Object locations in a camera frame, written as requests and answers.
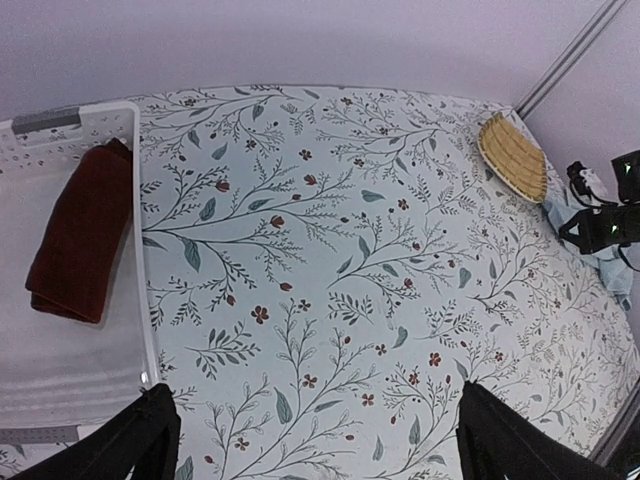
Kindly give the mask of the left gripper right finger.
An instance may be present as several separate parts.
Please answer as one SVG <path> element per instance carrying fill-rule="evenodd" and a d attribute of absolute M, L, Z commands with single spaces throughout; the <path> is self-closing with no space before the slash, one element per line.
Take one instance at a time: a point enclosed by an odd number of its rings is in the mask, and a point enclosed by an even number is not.
<path fill-rule="evenodd" d="M 456 438 L 464 480 L 625 477 L 553 440 L 476 382 L 464 384 Z"/>

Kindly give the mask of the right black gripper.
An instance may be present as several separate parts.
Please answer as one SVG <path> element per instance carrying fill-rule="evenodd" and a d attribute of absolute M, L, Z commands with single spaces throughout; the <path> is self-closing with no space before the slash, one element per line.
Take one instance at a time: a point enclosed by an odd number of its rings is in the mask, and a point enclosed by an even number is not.
<path fill-rule="evenodd" d="M 589 253 L 630 246 L 639 242 L 639 206 L 580 210 L 559 227 L 558 235 L 561 240 Z"/>

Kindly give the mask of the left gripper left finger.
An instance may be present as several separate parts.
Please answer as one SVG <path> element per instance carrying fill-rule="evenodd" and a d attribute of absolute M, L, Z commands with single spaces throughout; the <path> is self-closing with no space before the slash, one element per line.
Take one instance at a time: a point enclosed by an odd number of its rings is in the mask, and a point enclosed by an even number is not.
<path fill-rule="evenodd" d="M 181 418 L 159 383 L 98 430 L 17 474 L 17 479 L 172 479 Z"/>

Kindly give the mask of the light blue towel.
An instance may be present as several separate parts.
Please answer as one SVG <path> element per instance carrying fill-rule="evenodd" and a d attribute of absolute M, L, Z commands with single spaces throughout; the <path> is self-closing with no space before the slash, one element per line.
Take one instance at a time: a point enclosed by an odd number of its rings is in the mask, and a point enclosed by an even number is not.
<path fill-rule="evenodd" d="M 543 202 L 548 221 L 560 243 L 573 255 L 598 270 L 599 278 L 625 312 L 632 308 L 631 290 L 634 273 L 620 257 L 615 247 L 606 247 L 595 253 L 582 254 L 579 247 L 560 237 L 560 227 L 567 223 L 581 208 L 575 200 L 568 200 L 565 193 L 548 194 Z"/>

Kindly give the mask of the white perforated plastic basket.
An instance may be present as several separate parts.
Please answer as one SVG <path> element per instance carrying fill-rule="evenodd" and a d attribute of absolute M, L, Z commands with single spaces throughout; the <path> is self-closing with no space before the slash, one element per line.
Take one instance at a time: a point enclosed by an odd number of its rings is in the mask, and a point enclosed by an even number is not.
<path fill-rule="evenodd" d="M 34 310 L 29 267 L 64 185 L 90 148 L 140 146 L 129 101 L 61 108 L 1 125 L 1 441 L 72 443 L 159 380 L 141 214 L 121 241 L 97 325 Z"/>

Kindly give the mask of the dark red towel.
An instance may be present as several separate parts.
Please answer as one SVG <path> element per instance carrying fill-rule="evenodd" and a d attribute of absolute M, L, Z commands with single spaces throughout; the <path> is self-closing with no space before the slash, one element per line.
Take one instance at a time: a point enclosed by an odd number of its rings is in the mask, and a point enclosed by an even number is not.
<path fill-rule="evenodd" d="M 56 200 L 30 267 L 25 287 L 34 310 L 101 321 L 132 208 L 132 151 L 116 138 L 87 151 Z"/>

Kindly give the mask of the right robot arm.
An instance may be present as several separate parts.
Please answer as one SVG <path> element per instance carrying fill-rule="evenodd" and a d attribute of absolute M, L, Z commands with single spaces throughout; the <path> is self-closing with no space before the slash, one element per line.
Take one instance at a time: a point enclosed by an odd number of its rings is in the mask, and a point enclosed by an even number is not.
<path fill-rule="evenodd" d="M 570 192 L 581 209 L 559 227 L 558 234 L 582 255 L 616 247 L 620 258 L 630 265 L 622 249 L 639 242 L 639 151 L 613 159 L 611 166 L 618 202 L 596 192 L 594 175 L 581 162 L 567 168 Z"/>

